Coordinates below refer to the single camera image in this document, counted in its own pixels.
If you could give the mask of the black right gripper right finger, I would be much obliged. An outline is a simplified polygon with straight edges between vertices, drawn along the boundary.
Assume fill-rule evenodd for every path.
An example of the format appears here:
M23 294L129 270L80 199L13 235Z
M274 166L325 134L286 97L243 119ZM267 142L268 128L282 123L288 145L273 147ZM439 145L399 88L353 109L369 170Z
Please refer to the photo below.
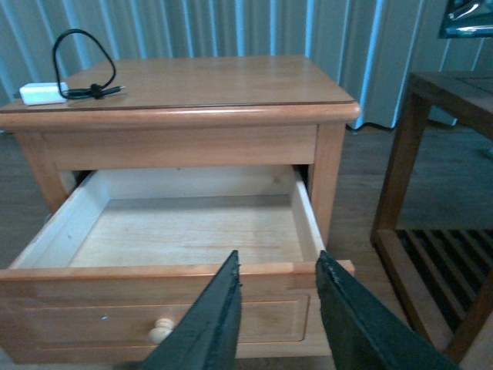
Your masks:
M320 314L337 369L457 369L332 255L316 263Z

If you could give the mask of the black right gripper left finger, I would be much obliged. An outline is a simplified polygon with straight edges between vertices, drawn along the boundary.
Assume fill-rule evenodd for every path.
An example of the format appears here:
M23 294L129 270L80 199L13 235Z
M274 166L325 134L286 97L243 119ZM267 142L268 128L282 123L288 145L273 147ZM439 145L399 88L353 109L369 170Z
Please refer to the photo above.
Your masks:
M234 369L242 317L240 262L232 251L143 369Z

